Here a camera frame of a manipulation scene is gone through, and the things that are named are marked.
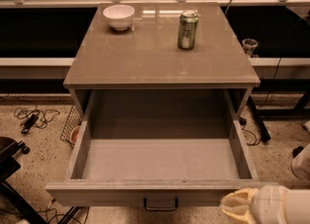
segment floor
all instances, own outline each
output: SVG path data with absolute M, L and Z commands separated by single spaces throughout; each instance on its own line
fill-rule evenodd
M 265 95 L 254 96 L 255 102 L 264 103 Z M 263 108 L 283 108 L 293 105 L 298 99 L 293 96 L 269 95 Z M 21 134 L 21 110 L 46 111 L 46 120 L 50 122 L 44 129 L 31 128 L 26 135 Z M 31 149 L 29 154 L 17 153 L 15 159 L 21 168 L 8 179 L 15 190 L 37 211 L 47 219 L 46 223 L 57 223 L 55 214 L 66 213 L 69 208 L 61 207 L 57 202 L 52 203 L 51 210 L 45 213 L 52 197 L 45 191 L 49 181 L 59 181 L 64 178 L 67 164 L 72 154 L 72 147 L 63 138 L 63 129 L 73 106 L 70 95 L 0 95 L 0 135 L 24 141 Z M 244 136 L 249 144 L 260 139 L 260 132 L 246 109 L 242 117 L 247 120 Z M 266 121 L 265 125 L 271 140 L 267 144 L 249 145 L 260 180 L 264 182 L 278 182 L 291 189 L 309 189 L 309 183 L 295 178 L 290 164 L 293 159 L 292 151 L 298 146 L 306 146 L 310 135 L 302 128 L 300 120 Z M 219 208 L 179 208 L 173 212 L 149 212 L 143 208 L 84 208 L 76 215 L 76 220 L 70 223 L 91 224 L 190 224 L 190 223 L 234 223 Z M 16 223 L 20 216 L 14 207 L 0 197 L 0 223 Z

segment power cord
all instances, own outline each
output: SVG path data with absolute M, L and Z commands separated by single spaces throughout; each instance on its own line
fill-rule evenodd
M 228 13 L 228 11 L 229 11 L 229 8 L 230 8 L 230 6 L 231 6 L 231 4 L 232 4 L 232 1 L 233 1 L 233 0 L 230 0 L 229 4 L 228 4 L 228 6 L 227 6 L 227 8 L 226 8 L 226 10 L 225 10 L 224 16 L 227 15 L 227 13 Z
M 6 214 L 12 214 L 12 215 L 21 215 L 20 212 L 16 212 L 16 211 L 13 211 L 11 209 L 4 209 L 4 208 L 0 208 L 0 211 L 2 212 L 5 212 Z M 48 219 L 47 217 L 47 213 L 50 212 L 50 211 L 55 211 L 55 214 L 50 218 Z M 67 214 L 61 214 L 61 213 L 57 213 L 57 209 L 56 208 L 48 208 L 48 206 L 46 207 L 46 210 L 39 210 L 39 211 L 36 211 L 37 213 L 45 213 L 46 214 L 46 221 L 47 223 L 51 223 L 51 221 L 56 218 L 56 222 L 58 223 L 58 218 L 59 216 L 68 216 Z M 87 219 L 88 219 L 88 214 L 89 214 L 89 207 L 87 207 L 87 212 L 86 212 L 86 216 L 85 216 L 85 219 L 83 221 L 83 224 L 86 223 Z M 75 220 L 78 224 L 82 224 L 79 220 L 77 220 L 76 218 L 72 217 L 73 220 Z
M 27 100 L 19 100 L 21 102 L 26 102 L 34 105 L 33 110 L 28 110 L 26 108 L 17 107 L 15 109 L 14 117 L 18 119 L 24 119 L 20 126 L 23 126 L 21 130 L 21 134 L 27 134 L 31 127 L 36 127 L 39 129 L 45 129 L 47 128 L 47 124 L 53 120 L 55 116 L 60 114 L 57 110 L 46 110 L 41 111 L 38 110 L 38 106 L 35 102 L 27 101 Z
M 282 57 L 280 57 L 280 59 L 279 59 L 279 61 L 278 61 L 278 64 L 277 64 L 277 67 L 276 67 L 276 69 L 275 69 L 275 72 L 274 72 L 274 75 L 273 75 L 273 77 L 272 77 L 272 80 L 274 80 L 275 77 L 276 77 L 277 74 L 278 74 L 278 70 L 279 70 L 279 66 L 280 66 L 281 60 L 282 60 Z M 268 98 L 269 98 L 269 94 L 270 94 L 270 92 L 267 93 L 267 95 L 266 95 L 266 97 L 265 97 L 263 103 L 257 107 L 258 110 L 266 104 L 266 102 L 268 101 Z
M 247 144 L 247 145 L 250 145 L 250 146 L 259 145 L 260 142 L 261 142 L 261 139 L 258 140 L 257 136 L 256 136 L 253 132 L 251 132 L 251 131 L 245 129 L 245 126 L 246 126 L 246 123 L 247 123 L 247 122 L 246 122 L 246 119 L 243 118 L 243 117 L 240 117 L 240 118 L 239 118 L 239 123 L 240 123 L 240 125 L 242 126 L 241 130 L 244 131 L 244 132 L 247 132 L 247 133 L 251 134 L 251 135 L 254 137 L 254 139 L 255 139 L 253 143 L 246 143 L 246 144 Z

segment beverage can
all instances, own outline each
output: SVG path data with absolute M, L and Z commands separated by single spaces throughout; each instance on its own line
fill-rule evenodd
M 177 45 L 183 49 L 191 49 L 195 45 L 198 24 L 197 11 L 184 11 L 180 16 Z

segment drawer handle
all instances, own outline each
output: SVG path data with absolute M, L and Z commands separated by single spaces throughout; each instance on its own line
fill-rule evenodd
M 143 199 L 143 207 L 148 210 L 148 211 L 174 211 L 178 208 L 178 200 L 174 200 L 174 207 L 171 208 L 154 208 L 154 207 L 149 207 L 147 205 L 147 200 L 146 198 Z

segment bowl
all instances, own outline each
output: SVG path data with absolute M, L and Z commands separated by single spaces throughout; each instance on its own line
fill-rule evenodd
M 77 142 L 77 139 L 78 139 L 78 132 L 79 132 L 79 126 L 76 126 L 71 134 L 70 134 L 70 139 L 69 139 L 69 142 L 72 144 L 72 145 L 75 145 L 76 142 Z
M 128 5 L 113 5 L 104 9 L 108 24 L 115 30 L 126 30 L 133 22 L 135 9 Z

